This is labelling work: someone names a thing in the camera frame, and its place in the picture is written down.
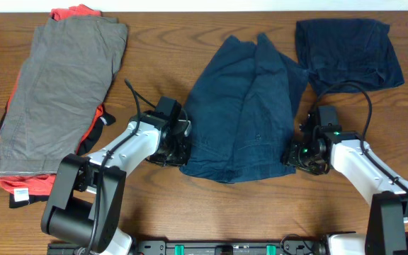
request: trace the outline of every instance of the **navy garment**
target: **navy garment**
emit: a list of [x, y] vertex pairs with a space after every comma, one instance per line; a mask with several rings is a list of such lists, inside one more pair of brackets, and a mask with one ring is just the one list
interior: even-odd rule
[[295, 173], [280, 160], [307, 78], [266, 35], [258, 36], [257, 46], [230, 36], [185, 104], [193, 146], [181, 171], [223, 183]]
[[[402, 85], [404, 77], [388, 38], [389, 30], [389, 25], [372, 19], [298, 21], [298, 62], [310, 72], [316, 94], [342, 83], [358, 84], [366, 91]], [[358, 90], [345, 86], [331, 92]]]

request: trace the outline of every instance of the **blue fabric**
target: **blue fabric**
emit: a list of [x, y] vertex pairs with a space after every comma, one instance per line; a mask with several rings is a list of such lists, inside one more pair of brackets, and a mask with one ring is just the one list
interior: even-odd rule
[[185, 104], [193, 146], [181, 171], [223, 183], [295, 173], [280, 160], [307, 79], [266, 35], [258, 36], [258, 45], [230, 36]]
[[[389, 31], [389, 25], [372, 19], [298, 21], [295, 31], [298, 62], [309, 70], [316, 94], [333, 84], [358, 84], [366, 91], [403, 85]], [[345, 86], [330, 92], [359, 91]]]

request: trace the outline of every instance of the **white tag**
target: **white tag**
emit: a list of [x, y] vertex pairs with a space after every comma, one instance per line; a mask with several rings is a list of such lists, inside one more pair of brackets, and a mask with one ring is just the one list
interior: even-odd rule
[[15, 202], [29, 200], [28, 188], [15, 188], [13, 190], [13, 199]]

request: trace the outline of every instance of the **wood grain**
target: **wood grain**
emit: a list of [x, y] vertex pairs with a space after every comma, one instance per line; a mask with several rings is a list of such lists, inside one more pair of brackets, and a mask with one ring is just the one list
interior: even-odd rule
[[[105, 127], [95, 146], [117, 137], [135, 114], [129, 78], [151, 101], [170, 96], [184, 102], [199, 74], [227, 36], [255, 40], [267, 33], [275, 46], [296, 60], [295, 22], [309, 18], [375, 18], [391, 24], [390, 38], [406, 84], [370, 93], [374, 114], [368, 141], [379, 157], [408, 179], [408, 12], [287, 13], [105, 13], [130, 28], [127, 49], [106, 105], [116, 124]], [[18, 70], [29, 55], [36, 26], [46, 13], [0, 14], [0, 117]], [[308, 88], [296, 124], [315, 99]], [[360, 95], [324, 99], [338, 108], [346, 129], [361, 130], [367, 106]], [[91, 196], [83, 194], [86, 199]], [[45, 254], [54, 238], [40, 231], [45, 204], [9, 210], [0, 188], [0, 254]], [[224, 185], [185, 176], [176, 168], [142, 163], [127, 179], [120, 218], [122, 230], [136, 237], [168, 239], [280, 239], [287, 233], [315, 236], [331, 231], [365, 232], [369, 208], [340, 174], [304, 173]]]

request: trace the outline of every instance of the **dark blue clothing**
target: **dark blue clothing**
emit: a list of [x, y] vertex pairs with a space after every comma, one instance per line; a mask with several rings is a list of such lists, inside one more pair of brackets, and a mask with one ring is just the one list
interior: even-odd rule
[[258, 36], [258, 45], [230, 36], [185, 104], [193, 146], [181, 171], [223, 183], [295, 173], [280, 160], [307, 79], [266, 35]]
[[[390, 26], [372, 19], [298, 21], [295, 46], [298, 62], [310, 72], [316, 94], [333, 84], [358, 84], [366, 91], [400, 86], [401, 66], [388, 38]], [[352, 87], [332, 93], [358, 92]]]

